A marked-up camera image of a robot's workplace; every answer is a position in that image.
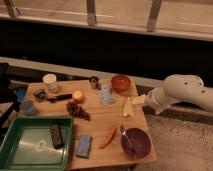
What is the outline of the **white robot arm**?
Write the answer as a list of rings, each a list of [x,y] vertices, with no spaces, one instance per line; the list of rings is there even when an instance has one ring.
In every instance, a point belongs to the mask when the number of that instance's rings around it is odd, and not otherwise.
[[[150,106],[160,114],[173,104],[187,102],[213,112],[213,88],[205,87],[197,75],[174,74],[165,78],[161,87],[131,99],[131,102]]]

